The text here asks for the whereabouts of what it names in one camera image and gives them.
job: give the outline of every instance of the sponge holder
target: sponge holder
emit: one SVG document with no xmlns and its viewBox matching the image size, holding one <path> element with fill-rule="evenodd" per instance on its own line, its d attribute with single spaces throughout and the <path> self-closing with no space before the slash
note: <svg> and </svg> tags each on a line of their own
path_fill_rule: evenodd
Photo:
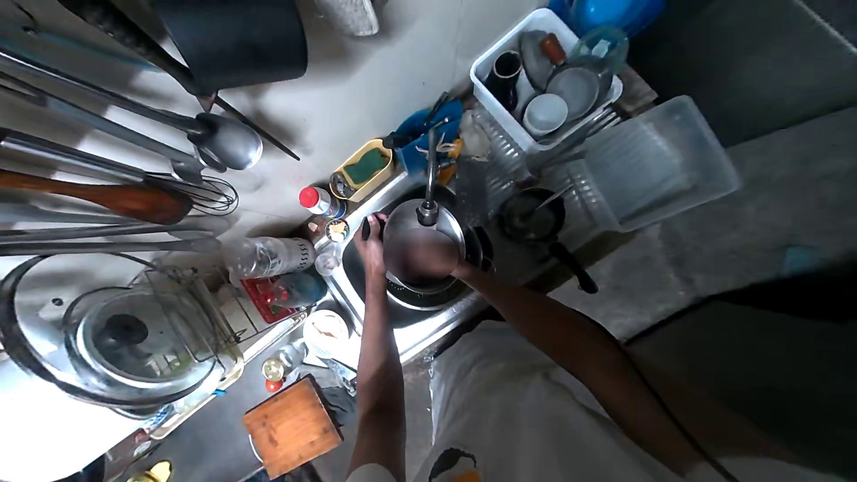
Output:
<svg viewBox="0 0 857 482">
<path fill-rule="evenodd" d="M 376 172 L 375 175 L 368 181 L 360 184 L 352 183 L 351 178 L 348 176 L 348 173 L 345 172 L 345 167 L 360 162 L 360 159 L 363 157 L 363 155 L 372 149 L 378 149 L 381 152 L 381 157 L 387 160 L 387 165 L 384 166 L 384 168 L 380 171 Z M 379 186 L 381 186 L 384 181 L 388 180 L 393 175 L 394 170 L 395 165 L 393 164 L 393 151 L 388 148 L 385 148 L 381 139 L 373 139 L 363 144 L 362 148 L 359 148 L 357 152 L 352 154 L 346 162 L 342 163 L 341 166 L 336 168 L 336 172 L 342 172 L 343 176 L 345 176 L 345 180 L 349 184 L 351 184 L 357 191 L 352 194 L 351 197 L 340 196 L 339 194 L 337 194 L 333 186 L 330 186 L 330 191 L 333 193 L 334 196 L 338 197 L 339 199 L 345 199 L 346 201 L 352 202 L 360 202 L 365 199 L 366 196 L 371 194 L 372 191 L 376 190 Z"/>
</svg>

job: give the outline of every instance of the forearm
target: forearm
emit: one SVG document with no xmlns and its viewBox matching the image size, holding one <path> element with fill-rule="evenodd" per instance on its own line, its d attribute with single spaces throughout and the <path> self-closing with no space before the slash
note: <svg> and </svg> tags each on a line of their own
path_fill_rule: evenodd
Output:
<svg viewBox="0 0 857 482">
<path fill-rule="evenodd" d="M 622 430 L 677 473 L 700 460 L 649 391 L 623 348 L 596 322 L 562 303 L 468 267 L 460 278 L 530 343 L 592 392 Z"/>
<path fill-rule="evenodd" d="M 357 407 L 365 413 L 377 406 L 404 412 L 405 386 L 399 349 L 387 317 L 387 280 L 366 279 L 366 311 L 360 342 Z"/>
<path fill-rule="evenodd" d="M 357 440 L 351 467 L 376 463 L 405 479 L 405 384 L 393 327 L 387 318 L 387 283 L 367 276 L 366 311 L 357 366 Z"/>
</svg>

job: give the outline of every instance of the green sponge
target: green sponge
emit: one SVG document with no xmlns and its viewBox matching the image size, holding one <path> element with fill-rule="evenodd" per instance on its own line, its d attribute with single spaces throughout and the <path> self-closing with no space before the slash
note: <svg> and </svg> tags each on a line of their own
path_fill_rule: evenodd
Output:
<svg viewBox="0 0 857 482">
<path fill-rule="evenodd" d="M 376 172 L 387 167 L 387 162 L 381 156 L 381 151 L 374 148 L 363 155 L 356 163 L 345 167 L 345 173 L 355 186 L 369 181 Z"/>
</svg>

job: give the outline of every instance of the cutting board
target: cutting board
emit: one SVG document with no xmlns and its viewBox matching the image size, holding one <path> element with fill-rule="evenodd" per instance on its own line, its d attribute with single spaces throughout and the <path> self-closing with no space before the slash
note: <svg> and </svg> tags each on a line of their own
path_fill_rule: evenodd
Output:
<svg viewBox="0 0 857 482">
<path fill-rule="evenodd" d="M 342 433 L 321 402 L 312 376 L 251 408 L 243 422 L 270 479 L 342 443 Z"/>
</svg>

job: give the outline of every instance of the hand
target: hand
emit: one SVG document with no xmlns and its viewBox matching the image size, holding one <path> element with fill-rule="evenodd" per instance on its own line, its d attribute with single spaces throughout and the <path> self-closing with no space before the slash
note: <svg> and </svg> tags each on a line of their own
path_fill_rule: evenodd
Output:
<svg viewBox="0 0 857 482">
<path fill-rule="evenodd" d="M 472 264 L 468 263 L 465 260 L 459 260 L 458 265 L 455 269 L 450 273 L 452 276 L 458 278 L 459 280 L 463 280 L 470 276 L 470 273 L 474 270 Z"/>
<path fill-rule="evenodd" d="M 360 257 L 363 259 L 363 266 L 366 268 L 367 278 L 377 276 L 383 278 L 387 275 L 387 266 L 384 265 L 384 244 L 379 239 L 381 224 L 375 216 L 384 221 L 387 220 L 386 214 L 370 214 L 366 217 L 370 228 L 369 239 L 363 240 L 363 236 L 360 233 L 363 225 L 361 225 L 361 229 L 357 230 L 354 237 L 354 242 L 357 243 L 357 252 L 360 253 Z"/>
</svg>

